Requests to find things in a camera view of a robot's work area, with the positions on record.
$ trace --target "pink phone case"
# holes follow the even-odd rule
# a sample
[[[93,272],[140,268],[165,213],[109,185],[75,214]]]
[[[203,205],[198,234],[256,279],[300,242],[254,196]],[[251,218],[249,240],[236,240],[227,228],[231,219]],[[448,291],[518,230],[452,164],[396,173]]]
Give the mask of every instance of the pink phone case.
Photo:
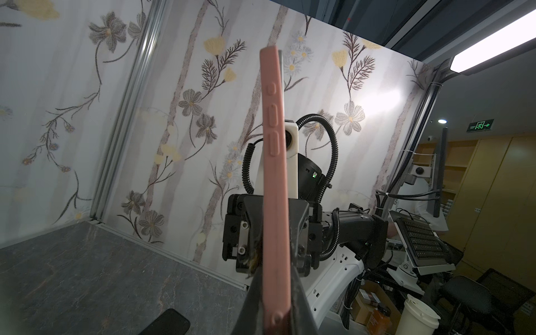
[[[260,51],[260,83],[264,135],[264,329],[285,333],[291,309],[291,255],[283,87],[275,46]]]

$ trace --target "fluorescent lamp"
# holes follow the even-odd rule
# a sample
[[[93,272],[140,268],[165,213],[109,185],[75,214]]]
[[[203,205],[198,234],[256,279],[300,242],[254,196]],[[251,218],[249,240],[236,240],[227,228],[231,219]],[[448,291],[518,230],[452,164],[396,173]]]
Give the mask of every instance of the fluorescent lamp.
[[[536,10],[456,55],[450,69],[463,72],[534,38]]]

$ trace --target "bottle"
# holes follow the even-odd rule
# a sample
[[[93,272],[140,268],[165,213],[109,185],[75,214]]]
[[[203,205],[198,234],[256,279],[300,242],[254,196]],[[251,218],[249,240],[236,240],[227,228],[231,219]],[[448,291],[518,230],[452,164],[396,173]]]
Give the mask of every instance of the bottle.
[[[384,335],[387,328],[391,326],[391,310],[384,303],[379,303],[372,311],[369,322],[367,323],[367,331],[370,335]]]

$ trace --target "green exit sign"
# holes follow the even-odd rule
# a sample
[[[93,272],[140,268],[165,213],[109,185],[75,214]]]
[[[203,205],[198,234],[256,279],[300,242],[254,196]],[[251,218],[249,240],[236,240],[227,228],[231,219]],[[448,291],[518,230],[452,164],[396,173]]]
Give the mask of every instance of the green exit sign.
[[[467,132],[490,130],[492,128],[492,124],[493,119],[473,122],[469,124],[469,127],[467,127]]]

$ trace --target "black keyboard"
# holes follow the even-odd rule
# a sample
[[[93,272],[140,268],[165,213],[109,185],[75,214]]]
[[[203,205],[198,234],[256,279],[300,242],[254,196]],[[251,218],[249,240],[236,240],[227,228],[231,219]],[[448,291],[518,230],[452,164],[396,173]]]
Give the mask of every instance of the black keyboard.
[[[443,258],[445,256],[434,232],[428,224],[404,220],[403,218],[399,218],[397,221],[402,223],[406,228],[406,233],[409,237],[406,241],[411,243],[417,258]]]

